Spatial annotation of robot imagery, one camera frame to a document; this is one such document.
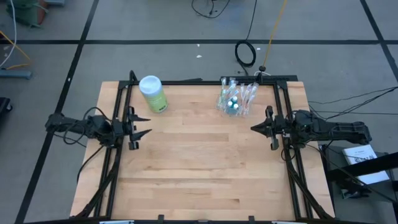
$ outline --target cart wheel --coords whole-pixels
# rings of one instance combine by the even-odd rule
[[[12,105],[8,104],[6,109],[7,109],[8,112],[12,111]]]

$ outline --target power cord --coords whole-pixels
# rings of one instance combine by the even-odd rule
[[[353,98],[358,98],[358,97],[361,97],[361,96],[366,96],[366,95],[369,95],[369,94],[372,94],[372,93],[378,93],[378,92],[390,90],[390,89],[393,89],[393,88],[398,88],[398,86],[385,88],[385,89],[382,89],[382,90],[375,90],[375,91],[371,91],[371,92],[368,92],[368,93],[363,93],[363,94],[360,94],[360,95],[350,96],[348,98],[343,98],[343,99],[339,99],[339,100],[333,100],[333,101],[329,101],[329,102],[323,102],[322,103],[322,102],[317,102],[317,101],[309,101],[309,103],[317,103],[317,104],[325,105],[325,104],[330,104],[330,103],[336,103],[336,102],[339,102],[339,101],[350,100],[350,99],[353,99]]]
[[[358,156],[347,156],[347,155],[345,155],[345,154],[343,154],[343,153],[340,153],[340,152],[338,152],[338,151],[336,151],[336,150],[334,150],[334,149],[332,149],[332,148],[330,148],[330,147],[327,147],[327,149],[330,150],[330,151],[332,151],[332,152],[334,152],[334,153],[336,153],[337,155],[341,155],[341,156],[345,156],[345,157],[350,157],[350,158],[364,159],[364,158],[358,157]]]
[[[30,57],[21,48],[19,48],[12,40],[10,40],[10,38],[5,33],[3,33],[1,30],[0,30],[0,35],[2,35],[4,38],[6,38],[6,40],[10,44],[12,44],[17,50],[19,50],[25,56],[25,58],[27,58],[30,61]],[[24,63],[24,64],[20,64],[20,65],[12,65],[10,67],[7,67],[6,70],[10,70],[13,68],[19,68],[19,67],[25,67],[28,65],[29,65],[28,63]]]
[[[393,92],[393,91],[396,90],[397,88],[398,88],[398,86],[396,86],[396,87],[391,87],[391,88],[387,88],[387,89],[383,89],[383,90],[376,90],[376,91],[372,91],[372,92],[365,93],[365,94],[362,94],[362,95],[351,96],[351,97],[349,97],[349,98],[340,99],[340,100],[335,100],[335,101],[326,102],[326,103],[320,103],[320,102],[316,102],[316,101],[311,101],[312,103],[327,104],[327,103],[334,103],[334,102],[341,101],[341,100],[349,100],[349,99],[352,99],[352,98],[356,98],[356,97],[368,95],[368,94],[375,93],[375,92],[379,92],[379,91],[385,91],[384,93],[382,93],[382,94],[380,94],[380,95],[377,95],[377,96],[375,96],[375,97],[373,97],[373,98],[370,98],[370,99],[366,100],[366,101],[363,102],[363,103],[354,105],[354,106],[352,106],[352,107],[350,107],[350,108],[348,108],[348,109],[346,109],[346,110],[344,110],[344,111],[342,111],[342,112],[340,112],[340,113],[338,113],[338,114],[336,114],[336,115],[333,115],[333,116],[330,116],[330,117],[327,117],[327,118],[324,118],[324,117],[320,116],[320,115],[316,112],[316,110],[313,109],[313,107],[312,107],[311,105],[310,105],[310,108],[313,110],[314,113],[316,113],[317,115],[319,115],[319,117],[321,117],[321,118],[323,118],[323,119],[325,119],[325,120],[328,120],[328,119],[331,119],[331,118],[335,118],[335,117],[338,117],[338,116],[341,116],[341,115],[350,113],[350,112],[352,112],[352,111],[354,111],[354,110],[356,110],[356,109],[358,109],[358,108],[360,108],[360,107],[362,107],[362,106],[364,106],[364,105],[366,105],[366,104],[368,104],[368,103],[370,103],[370,102],[372,102],[372,101],[378,99],[379,97],[384,96],[384,95],[387,94],[387,93]]]
[[[342,111],[314,111],[317,113],[342,113]],[[398,115],[398,113],[348,112],[349,114]]]
[[[283,3],[283,5],[282,5],[282,9],[280,9],[280,12],[279,12],[279,15],[278,15],[278,19],[277,19],[276,22],[275,22],[274,29],[273,29],[272,32],[271,32],[271,37],[269,38],[268,47],[267,47],[267,52],[266,52],[266,57],[265,57],[265,59],[264,59],[264,63],[262,64],[262,66],[263,66],[264,68],[266,67],[266,62],[267,62],[267,59],[268,59],[268,54],[269,54],[269,51],[270,51],[270,49],[271,49],[272,39],[274,38],[275,31],[276,31],[276,29],[278,28],[280,18],[282,18],[282,15],[283,15],[283,13],[284,13],[285,6],[286,6],[286,2],[287,2],[287,0],[284,0],[284,3]]]
[[[8,59],[10,58],[11,54],[14,51],[15,46],[17,45],[17,22],[15,18],[15,7],[14,7],[14,2],[12,0],[10,0],[10,3],[12,7],[12,19],[14,21],[14,44],[12,45],[12,49],[8,54],[8,56],[6,57],[6,59],[0,64],[0,68],[8,61]]]
[[[84,166],[86,166],[87,163],[88,163],[90,160],[92,160],[92,158],[94,158],[95,155],[97,155],[97,154],[100,152],[100,150],[101,150],[102,148],[104,148],[104,146],[99,147],[99,148],[97,149],[97,151],[95,151],[95,152],[83,163],[83,165],[81,165],[79,171],[77,172],[76,183],[79,182],[80,173],[81,173],[81,171],[83,170]]]
[[[326,160],[328,163],[333,164],[337,169],[339,169],[340,171],[342,171],[343,173],[345,173],[345,174],[346,174],[348,177],[350,177],[351,179],[353,179],[353,180],[355,180],[355,181],[358,181],[359,183],[363,184],[367,189],[369,189],[369,190],[373,191],[374,193],[380,195],[381,197],[385,198],[386,200],[388,200],[388,201],[390,201],[390,202],[392,202],[392,203],[397,203],[396,200],[394,200],[394,199],[388,197],[387,195],[384,195],[384,194],[380,193],[379,191],[377,191],[377,190],[375,190],[374,188],[370,187],[370,186],[369,186],[368,184],[366,184],[365,182],[363,182],[363,181],[357,179],[356,177],[354,177],[353,175],[351,175],[349,172],[345,171],[343,168],[341,168],[341,167],[339,167],[338,165],[336,165],[334,162],[332,162],[331,160],[329,160],[329,159],[327,158],[327,156],[325,155],[324,152],[322,152],[322,150],[317,149],[316,147],[313,147],[313,146],[311,146],[311,145],[309,145],[309,144],[306,144],[306,146],[310,146],[310,147],[316,149],[316,150],[321,154],[321,156],[322,156],[323,158],[325,158],[325,160]]]
[[[285,149],[283,148],[283,149],[280,151],[280,158],[282,158],[282,160],[285,161],[285,162],[290,162],[290,161],[292,161],[292,160],[296,157],[296,149],[293,149],[293,151],[294,151],[293,156],[288,160],[288,159],[286,159],[286,158],[283,157],[283,155],[284,155],[284,153],[285,153]]]
[[[254,15],[255,15],[255,13],[256,13],[256,7],[257,7],[257,0],[256,0],[255,3],[254,3],[254,9],[253,9],[253,14],[252,14],[252,16],[251,16],[251,22],[250,22],[250,28],[249,28],[248,35],[246,36],[246,38],[245,38],[244,40],[238,41],[238,42],[236,43],[236,45],[235,45],[235,57],[236,57],[236,60],[238,61],[238,63],[239,63],[240,66],[242,67],[242,69],[244,70],[244,74],[245,74],[246,76],[249,76],[249,74],[248,74],[248,71],[245,69],[245,67],[251,68],[251,67],[254,65],[254,63],[256,62],[256,50],[254,50],[253,45],[251,45],[251,44],[248,42],[248,38],[249,38],[250,32],[251,32],[251,27],[252,27],[252,25],[253,25]],[[243,62],[243,61],[239,58],[239,55],[238,55],[238,47],[239,47],[239,45],[241,45],[241,44],[247,45],[247,46],[249,47],[249,49],[250,49],[252,55],[253,55],[253,59],[252,59],[252,61],[251,61],[250,63],[245,63],[245,62]]]
[[[253,75],[253,76],[257,76],[259,73],[261,73],[261,75],[272,76],[270,73],[266,73],[266,72],[262,72],[262,71],[256,71],[256,72],[254,72],[254,75]]]
[[[390,173],[390,177],[392,178],[392,177],[393,177],[393,174],[392,174],[391,170],[389,169],[388,171],[389,171],[389,173]],[[391,181],[391,188],[394,189],[394,182],[393,182],[393,181]],[[397,198],[396,192],[394,192],[394,196],[395,196],[395,198],[396,198],[396,201],[398,202],[398,198]]]
[[[210,12],[209,12],[209,16],[203,15],[202,13],[198,12],[198,11],[195,9],[195,7],[193,6],[193,3],[195,2],[195,0],[192,0],[192,2],[191,2],[191,7],[192,7],[192,9],[193,9],[199,16],[203,16],[203,17],[208,18],[208,19],[215,19],[215,18],[219,17],[219,16],[224,12],[224,10],[225,10],[225,8],[228,6],[230,0],[228,0],[228,1],[226,2],[224,8],[221,10],[221,12],[220,12],[217,16],[211,16],[211,15],[213,14],[213,10],[214,10],[214,1],[215,1],[215,0],[211,0],[211,10],[210,10]]]
[[[97,109],[97,110],[101,113],[101,115],[104,116],[105,119],[106,119],[107,121],[109,121],[109,122],[112,124],[112,121],[105,115],[105,113],[104,113],[101,109],[99,109],[98,107],[96,107],[96,106],[89,108],[89,109],[84,113],[84,115],[83,115],[83,120],[86,119],[88,113],[89,113],[90,111],[94,110],[94,109]],[[72,138],[70,138],[70,137],[67,137],[67,134],[68,134],[69,130],[71,130],[71,128],[74,128],[75,126],[81,126],[81,128],[82,128],[81,133],[82,133],[82,134],[79,135],[79,137],[78,137],[77,139],[72,139]],[[82,144],[81,142],[79,142],[79,140],[84,136],[84,132],[85,132],[84,126],[83,126],[82,124],[80,124],[79,122],[77,122],[77,123],[73,123],[73,124],[68,124],[68,127],[67,127],[67,129],[65,130],[65,132],[64,132],[64,134],[63,134],[62,136],[61,136],[61,135],[58,135],[58,134],[53,134],[53,135],[56,136],[56,137],[62,138],[65,144],[68,144],[68,145],[79,144],[79,145],[81,145],[81,146],[83,146],[83,147],[86,147],[86,145],[84,145],[84,144]],[[97,155],[97,154],[100,152],[100,150],[101,150],[102,148],[104,148],[104,146],[101,146],[99,149],[97,149],[97,151],[95,151],[95,152],[83,163],[83,165],[81,165],[81,167],[80,167],[80,169],[79,169],[79,171],[78,171],[78,174],[77,174],[77,180],[76,180],[77,182],[79,181],[79,176],[80,176],[80,173],[81,173],[81,171],[83,170],[83,168],[87,165],[87,163],[88,163],[90,160],[92,160],[92,158],[95,157],[95,155]]]
[[[63,136],[61,136],[61,135],[58,135],[58,134],[53,134],[54,136],[56,136],[56,137],[59,137],[59,138],[62,138],[62,139],[64,139],[64,137]],[[73,139],[73,138],[70,138],[70,137],[65,137],[65,139],[68,139],[68,140],[72,140],[72,141],[76,141],[75,139]],[[86,148],[87,146],[86,145],[84,145],[83,143],[81,143],[80,141],[77,141],[76,142],[77,144],[79,144],[79,145],[81,145],[82,147],[84,147],[84,148]]]

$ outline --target white lid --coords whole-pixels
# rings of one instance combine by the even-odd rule
[[[157,94],[162,89],[162,83],[154,75],[148,75],[139,82],[139,90],[144,95]]]

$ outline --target yellow cable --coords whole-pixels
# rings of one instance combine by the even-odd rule
[[[25,66],[28,66],[28,65],[29,64],[13,65],[13,66],[10,66],[10,67],[6,68],[6,70],[10,70],[10,69],[13,69],[13,68],[19,68],[19,67],[25,67]]]
[[[27,54],[25,54],[25,52],[24,52],[22,49],[20,49],[20,48],[18,47],[18,45],[14,44],[13,41],[10,40],[10,39],[8,38],[8,36],[7,36],[6,34],[4,34],[1,30],[0,30],[0,34],[1,34],[3,37],[5,37],[5,38],[8,40],[8,42],[10,42],[10,44],[14,45],[15,48],[18,49],[28,60],[30,60],[30,57],[29,57]],[[28,66],[28,65],[29,65],[29,64],[13,65],[13,66],[10,66],[10,67],[6,68],[6,70],[9,70],[9,69],[12,69],[12,68],[24,67],[24,66]]]
[[[274,25],[274,29],[273,29],[272,32],[271,32],[271,37],[269,38],[268,47],[267,47],[267,52],[266,52],[266,58],[264,59],[264,63],[262,64],[262,66],[264,66],[264,67],[266,66],[266,62],[267,62],[267,58],[268,58],[269,49],[271,48],[272,38],[274,38],[274,33],[275,33],[275,31],[276,31],[276,28],[278,27],[280,18],[282,17],[282,14],[284,13],[285,6],[286,6],[286,2],[287,2],[287,0],[284,0],[284,4],[282,5],[282,9],[280,9],[278,19],[276,20],[276,23],[275,23],[275,25]]]

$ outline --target white cable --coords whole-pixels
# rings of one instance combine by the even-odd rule
[[[260,71],[254,72],[254,76],[256,76],[258,73],[260,73]],[[261,72],[261,74],[265,74],[265,75],[271,76],[271,74],[268,74],[266,72]]]
[[[8,54],[7,58],[2,62],[0,67],[2,67],[2,65],[4,65],[7,62],[7,60],[10,58],[12,52],[14,51],[15,45],[17,45],[17,21],[15,20],[15,8],[14,8],[13,1],[10,0],[10,2],[11,2],[11,7],[12,7],[12,18],[14,19],[14,45],[12,46],[10,53]]]

